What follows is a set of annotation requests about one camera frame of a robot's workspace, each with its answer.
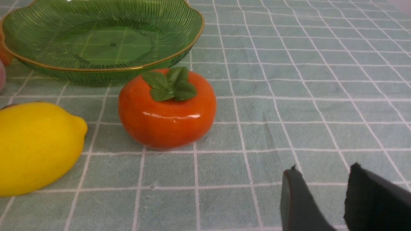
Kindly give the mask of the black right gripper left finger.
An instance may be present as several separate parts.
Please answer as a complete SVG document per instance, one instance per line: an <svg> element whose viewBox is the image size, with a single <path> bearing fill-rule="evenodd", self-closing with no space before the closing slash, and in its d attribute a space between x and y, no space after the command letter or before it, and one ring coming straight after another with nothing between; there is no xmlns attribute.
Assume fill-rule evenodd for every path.
<svg viewBox="0 0 411 231"><path fill-rule="evenodd" d="M295 165L282 174L280 215L283 231L335 231Z"/></svg>

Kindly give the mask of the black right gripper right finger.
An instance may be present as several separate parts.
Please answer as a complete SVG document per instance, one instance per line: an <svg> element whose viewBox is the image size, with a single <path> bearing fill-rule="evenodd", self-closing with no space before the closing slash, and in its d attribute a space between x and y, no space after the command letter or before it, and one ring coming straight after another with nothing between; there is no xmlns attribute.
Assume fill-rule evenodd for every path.
<svg viewBox="0 0 411 231"><path fill-rule="evenodd" d="M350 231L409 231L411 194L360 164L352 164L344 220Z"/></svg>

